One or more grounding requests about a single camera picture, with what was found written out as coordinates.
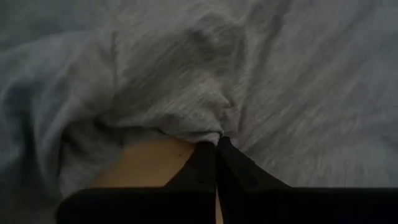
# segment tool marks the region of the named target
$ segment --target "gray blanket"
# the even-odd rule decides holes
[[[0,223],[123,146],[220,135],[293,186],[398,186],[395,0],[0,1]]]

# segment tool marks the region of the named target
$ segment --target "wrinkled fabric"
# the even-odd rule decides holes
[[[53,223],[121,149],[231,137],[292,186],[398,186],[398,4],[0,2],[0,222]]]

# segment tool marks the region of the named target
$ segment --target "gray fabric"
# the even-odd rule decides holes
[[[220,134],[293,186],[398,186],[394,0],[0,2],[0,222],[125,144]]]

